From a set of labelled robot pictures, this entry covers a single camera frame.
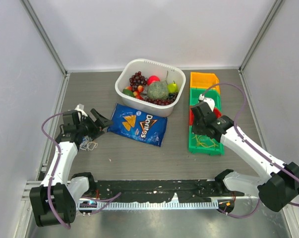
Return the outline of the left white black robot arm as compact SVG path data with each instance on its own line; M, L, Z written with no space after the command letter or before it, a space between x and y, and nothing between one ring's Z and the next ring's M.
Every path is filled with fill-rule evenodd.
M68 178L83 138L94 140L113 124L112 120L95 109L90 112L92 116L77 107L61 113L63 123L59 135L56 138L47 137L55 145L55 154L45 178L29 193L38 227L63 225L69 229L75 220L76 205L80 198L90 198L96 192L96 183L90 172Z

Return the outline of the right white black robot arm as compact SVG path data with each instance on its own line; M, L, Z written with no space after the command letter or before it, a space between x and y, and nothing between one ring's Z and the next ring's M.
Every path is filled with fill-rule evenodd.
M227 116L217 117L214 102L205 99L191 107L194 134L206 135L228 147L247 162L257 176L247 176L226 169L215 177L214 189L221 196L231 191L259 198L270 210L279 212L299 195L299 166L269 154L254 143Z

